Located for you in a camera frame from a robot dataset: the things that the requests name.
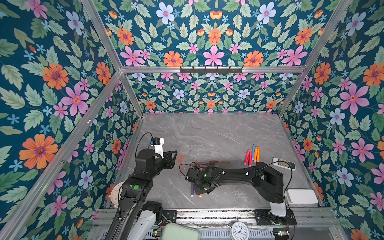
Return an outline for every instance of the white alarm clock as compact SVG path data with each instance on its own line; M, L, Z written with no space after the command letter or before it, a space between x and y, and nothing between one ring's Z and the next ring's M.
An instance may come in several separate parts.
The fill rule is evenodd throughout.
M249 238L249 230L242 222L235 222L232 225L230 236L232 240L247 240Z
M119 206L119 199L121 198L121 196L119 196L119 190L122 187L123 183L124 182L117 184L112 189L111 194L109 195L109 197L111 198L111 202L114 204L115 208L117 208Z

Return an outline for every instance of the wall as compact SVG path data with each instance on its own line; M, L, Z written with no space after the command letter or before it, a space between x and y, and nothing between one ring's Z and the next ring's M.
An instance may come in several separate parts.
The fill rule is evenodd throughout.
M32 11L34 5L40 11ZM6 139L0 146L3 227L114 70L78 1L3 1L0 19L0 136ZM88 85L81 89L85 81ZM74 94L81 97L77 108ZM120 107L123 101L126 113ZM96 209L106 201L136 118L121 85L117 86L79 143L77 153L65 164L55 186L29 220L21 239L86 239ZM113 149L112 141L120 141L119 151ZM93 152L86 154L84 148L90 144ZM87 172L93 181L84 188L81 179ZM54 213L58 198L66 206L62 205L61 213Z
M354 1L284 113L326 206L354 239L384 232L383 1Z

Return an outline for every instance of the flower center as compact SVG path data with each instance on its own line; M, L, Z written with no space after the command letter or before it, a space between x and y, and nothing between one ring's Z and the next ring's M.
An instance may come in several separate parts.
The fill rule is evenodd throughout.
M74 104L79 104L80 103L80 97L79 96L76 96L74 99L73 99L73 103Z
M374 71L374 72L372 73L372 77L373 77L373 78L377 78L378 75L379 75L379 71Z
M38 147L35 150L35 155L38 157L41 157L42 155L44 155L45 151L46 151L45 147Z
M60 77L61 77L61 75L60 75L59 72L54 72L54 73L52 74L52 78L53 78L53 80L55 80L55 81L59 80Z

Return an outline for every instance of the blue marker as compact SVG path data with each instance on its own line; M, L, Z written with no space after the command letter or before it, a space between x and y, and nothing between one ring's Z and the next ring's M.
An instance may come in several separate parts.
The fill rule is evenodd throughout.
M252 147L252 160L255 159L255 145Z

